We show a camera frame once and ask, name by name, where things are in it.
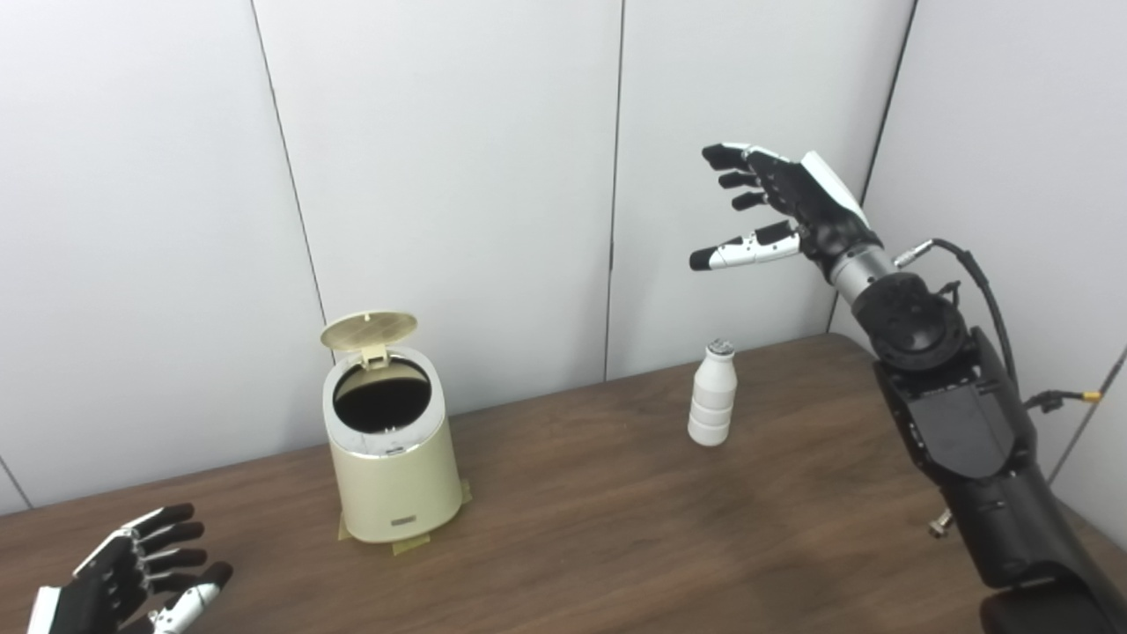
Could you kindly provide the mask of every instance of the brown table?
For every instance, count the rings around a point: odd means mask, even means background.
[[[0,631],[123,520],[192,501],[236,568],[194,634],[978,632],[985,590],[957,534],[928,537],[942,501],[866,354],[824,336],[736,368],[713,449],[685,432],[692,365],[458,417],[473,501],[399,556],[337,541],[323,446],[2,518]]]

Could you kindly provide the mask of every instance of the metal screw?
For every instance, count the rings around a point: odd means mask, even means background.
[[[947,537],[947,532],[952,524],[955,524],[955,517],[951,516],[951,510],[943,509],[943,514],[928,525],[928,534],[935,539],[942,539]]]

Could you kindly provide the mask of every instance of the open lid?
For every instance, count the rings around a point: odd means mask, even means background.
[[[321,331],[321,343],[340,352],[358,350],[361,366],[388,366],[388,345],[415,332],[418,321],[409,312],[367,310],[341,316]]]

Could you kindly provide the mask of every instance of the white bottle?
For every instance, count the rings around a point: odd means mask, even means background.
[[[689,436],[699,445],[715,447],[728,438],[731,405],[736,401],[736,349],[716,340],[704,349],[704,363],[693,377],[693,399],[689,407]]]

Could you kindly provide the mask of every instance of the black fingertip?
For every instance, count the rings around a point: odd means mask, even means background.
[[[158,551],[163,551],[166,547],[178,542],[198,539],[203,534],[204,525],[197,521],[178,524],[170,528],[158,530],[149,537],[142,539],[141,551],[144,552],[145,555],[151,555]]]
[[[731,207],[736,211],[744,211],[764,202],[766,202],[766,196],[761,191],[747,191],[731,198]]]
[[[713,252],[716,252],[716,247],[694,250],[692,255],[689,256],[689,267],[693,270],[711,270],[708,262],[712,259]]]
[[[214,583],[222,589],[231,580],[232,574],[234,574],[234,566],[227,562],[215,562],[199,575],[196,586],[201,583]]]
[[[744,171],[729,171],[722,173],[718,178],[720,186],[725,189],[731,189],[733,187],[757,187],[760,185],[760,179],[755,177],[754,173],[748,173]]]
[[[704,148],[701,150],[701,155],[712,169],[736,169],[743,166],[742,152],[735,148],[727,148],[722,143]]]
[[[189,520],[194,515],[196,515],[196,508],[192,504],[174,504],[171,507],[158,509],[157,512],[152,514],[152,517],[150,518],[144,520],[137,519],[125,526],[135,524],[133,529],[136,530],[141,537],[144,537],[162,527]]]

